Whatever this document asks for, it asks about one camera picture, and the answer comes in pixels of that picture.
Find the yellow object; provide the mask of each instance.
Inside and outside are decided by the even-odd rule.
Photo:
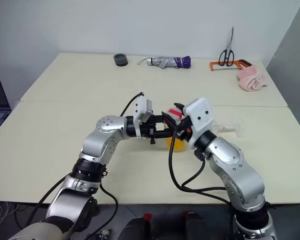
[[[171,141],[172,141],[172,137],[166,138],[166,145],[168,149],[170,149]],[[185,141],[184,140],[181,141],[180,139],[175,139],[173,151],[181,152],[184,149],[185,149]]]

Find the clear plastic object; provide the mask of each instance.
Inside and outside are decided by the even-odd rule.
[[[216,121],[212,123],[212,131],[214,133],[235,133],[237,137],[244,135],[243,121],[233,121],[229,124],[217,124]]]

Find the white wall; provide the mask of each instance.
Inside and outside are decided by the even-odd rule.
[[[268,65],[300,0],[0,0],[0,77],[15,105],[59,52],[236,59]]]

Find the pink cloth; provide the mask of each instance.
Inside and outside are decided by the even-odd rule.
[[[238,85],[249,92],[258,91],[263,86],[268,86],[268,79],[255,65],[243,68],[237,77],[239,79]]]

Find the black tape roll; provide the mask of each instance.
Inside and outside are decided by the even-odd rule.
[[[114,62],[117,66],[123,67],[128,64],[127,56],[123,53],[117,53],[113,56]]]

